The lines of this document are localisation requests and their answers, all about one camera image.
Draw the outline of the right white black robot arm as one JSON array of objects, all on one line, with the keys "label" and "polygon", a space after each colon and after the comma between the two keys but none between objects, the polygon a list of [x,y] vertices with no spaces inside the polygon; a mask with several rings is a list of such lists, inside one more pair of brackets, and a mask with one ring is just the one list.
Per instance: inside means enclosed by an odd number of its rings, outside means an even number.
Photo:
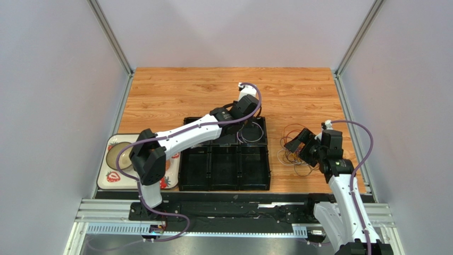
[{"label": "right white black robot arm", "polygon": [[335,203],[315,202],[314,218],[323,226],[336,254],[393,254],[372,226],[358,191],[356,170],[343,157],[342,132],[325,129],[315,135],[304,128],[284,147],[309,166],[319,166]]}]

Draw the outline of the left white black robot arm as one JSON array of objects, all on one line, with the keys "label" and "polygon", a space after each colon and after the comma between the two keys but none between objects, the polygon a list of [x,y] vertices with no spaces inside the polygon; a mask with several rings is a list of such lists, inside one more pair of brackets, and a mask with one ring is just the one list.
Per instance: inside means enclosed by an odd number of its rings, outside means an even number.
[{"label": "left white black robot arm", "polygon": [[138,174],[139,199],[148,208],[162,203],[160,181],[166,161],[194,145],[238,132],[261,107],[261,98],[245,95],[230,109],[218,107],[200,119],[179,128],[154,133],[143,130],[129,153]]}]

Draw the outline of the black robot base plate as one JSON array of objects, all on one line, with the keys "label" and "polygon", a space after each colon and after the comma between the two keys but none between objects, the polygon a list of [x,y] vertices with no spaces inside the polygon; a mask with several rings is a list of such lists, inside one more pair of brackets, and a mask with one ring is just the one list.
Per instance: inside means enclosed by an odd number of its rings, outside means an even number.
[{"label": "black robot base plate", "polygon": [[185,215],[190,220],[190,232],[229,233],[291,233],[292,225],[316,224],[316,202],[335,202],[324,193],[218,193],[164,192],[157,211],[148,211],[140,202],[130,205],[131,221],[166,223],[167,231],[184,229]]}]

